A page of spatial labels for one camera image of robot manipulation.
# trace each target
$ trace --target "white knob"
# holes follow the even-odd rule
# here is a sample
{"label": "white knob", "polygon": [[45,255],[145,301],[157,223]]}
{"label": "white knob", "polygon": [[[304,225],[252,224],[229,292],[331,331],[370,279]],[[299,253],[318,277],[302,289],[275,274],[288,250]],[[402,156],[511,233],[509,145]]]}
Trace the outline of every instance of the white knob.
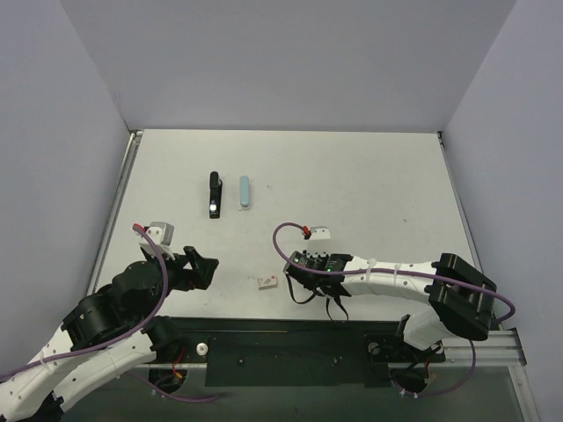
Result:
{"label": "white knob", "polygon": [[200,343],[199,345],[197,345],[197,347],[195,347],[195,351],[200,356],[205,356],[206,354],[208,354],[209,346],[205,343]]}

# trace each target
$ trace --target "red wire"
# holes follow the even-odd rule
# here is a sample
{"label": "red wire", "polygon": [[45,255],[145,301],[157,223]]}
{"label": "red wire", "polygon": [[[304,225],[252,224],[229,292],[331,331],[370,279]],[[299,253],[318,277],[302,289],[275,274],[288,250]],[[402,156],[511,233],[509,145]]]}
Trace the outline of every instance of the red wire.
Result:
{"label": "red wire", "polygon": [[186,352],[186,347],[182,347],[182,352],[179,354],[179,357],[172,363],[172,373],[175,374],[179,379],[182,379],[183,376],[176,371],[176,365],[182,360],[184,357],[184,353]]}

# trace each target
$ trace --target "blue object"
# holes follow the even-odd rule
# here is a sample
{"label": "blue object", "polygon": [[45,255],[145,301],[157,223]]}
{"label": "blue object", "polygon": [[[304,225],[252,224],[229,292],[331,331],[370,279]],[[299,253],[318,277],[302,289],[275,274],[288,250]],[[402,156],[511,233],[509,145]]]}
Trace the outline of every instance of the blue object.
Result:
{"label": "blue object", "polygon": [[242,208],[250,207],[250,180],[248,176],[240,177],[240,206]]}

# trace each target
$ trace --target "robotic arm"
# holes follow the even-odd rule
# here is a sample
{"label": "robotic arm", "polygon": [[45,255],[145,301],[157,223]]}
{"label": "robotic arm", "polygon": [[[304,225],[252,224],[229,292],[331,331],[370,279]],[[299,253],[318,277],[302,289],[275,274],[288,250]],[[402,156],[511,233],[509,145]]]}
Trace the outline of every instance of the robotic arm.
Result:
{"label": "robotic arm", "polygon": [[[173,289],[207,289],[219,261],[201,257],[191,246],[183,255],[172,253],[170,224],[153,222],[135,231],[142,236],[145,260],[82,299],[30,364],[0,375],[10,377],[0,384],[0,422],[59,420],[100,385],[157,354],[166,359],[178,354],[174,324],[154,315]],[[191,269],[184,268],[188,263]]]}
{"label": "robotic arm", "polygon": [[[428,304],[423,312],[405,316],[400,325],[403,341],[418,350],[448,337],[487,339],[496,286],[457,255],[443,253],[439,261],[421,264],[377,262],[327,253],[326,227],[304,227],[303,234],[308,248],[293,252],[284,272],[314,295],[332,298],[339,306],[342,296],[354,295],[387,295]],[[444,277],[474,289],[449,286],[440,280]]]}

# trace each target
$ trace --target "white table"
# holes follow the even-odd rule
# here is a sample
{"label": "white table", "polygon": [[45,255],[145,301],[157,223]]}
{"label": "white table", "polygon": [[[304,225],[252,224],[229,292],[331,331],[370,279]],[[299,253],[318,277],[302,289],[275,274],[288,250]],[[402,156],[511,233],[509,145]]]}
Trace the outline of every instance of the white table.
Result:
{"label": "white table", "polygon": [[[208,218],[209,173],[223,181],[221,218]],[[251,209],[241,210],[238,178],[251,180]],[[172,292],[171,317],[327,319],[325,301],[289,298],[272,246],[281,222],[325,225],[332,252],[388,262],[437,260],[452,252],[472,262],[456,198],[435,134],[145,130],[97,288],[143,259],[134,222],[175,226],[172,248],[194,246],[220,265],[206,291]],[[280,234],[289,255],[305,241]],[[278,276],[258,290],[257,278]],[[297,299],[309,292],[294,283]],[[398,298],[343,298],[350,319],[389,321],[423,309]],[[332,309],[335,317],[340,311]]]}

